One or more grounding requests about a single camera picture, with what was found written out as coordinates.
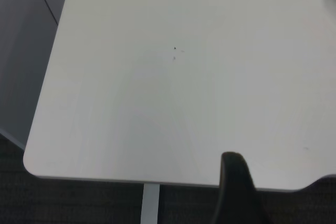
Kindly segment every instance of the gray wall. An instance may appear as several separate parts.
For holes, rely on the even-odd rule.
[[[51,6],[60,16],[60,1]],[[0,0],[0,134],[21,148],[29,136],[56,30],[44,0]]]

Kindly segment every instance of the white table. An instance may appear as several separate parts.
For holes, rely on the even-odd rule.
[[[300,189],[336,173],[335,101],[323,0],[66,0],[24,164],[216,186],[236,151],[256,187]]]

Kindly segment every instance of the gray carpet floor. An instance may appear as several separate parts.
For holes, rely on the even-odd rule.
[[[141,184],[36,178],[23,166],[23,151],[0,139],[1,224],[140,223],[142,191]],[[159,224],[209,223],[217,191],[161,186]],[[259,193],[275,224],[336,223],[336,179],[321,179],[295,193]]]

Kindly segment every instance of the dark carpet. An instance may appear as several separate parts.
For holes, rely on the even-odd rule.
[[[143,185],[39,179],[23,151],[0,139],[0,223],[140,223]],[[336,179],[295,193],[259,192],[274,224],[336,223]],[[161,186],[159,224],[206,224],[216,188]]]

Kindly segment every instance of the table leg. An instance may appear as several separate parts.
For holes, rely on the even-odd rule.
[[[159,207],[159,184],[144,184],[141,208],[141,224],[157,224]]]

